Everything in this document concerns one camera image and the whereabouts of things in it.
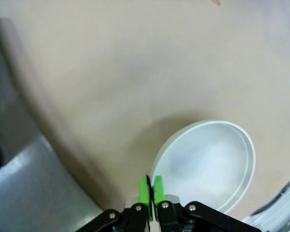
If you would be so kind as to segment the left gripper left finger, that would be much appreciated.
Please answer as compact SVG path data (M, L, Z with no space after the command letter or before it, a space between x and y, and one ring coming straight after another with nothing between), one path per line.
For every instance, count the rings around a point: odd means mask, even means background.
M140 178L139 196L119 212L107 209L89 223L79 228L79 232L148 232L152 221L152 188L149 177Z

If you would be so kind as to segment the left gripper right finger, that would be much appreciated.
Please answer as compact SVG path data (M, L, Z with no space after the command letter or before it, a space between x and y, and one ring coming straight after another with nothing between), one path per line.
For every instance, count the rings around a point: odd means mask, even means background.
M234 219L198 201L186 206L173 203L164 194L162 176L154 179L153 203L161 232L259 232L260 229Z

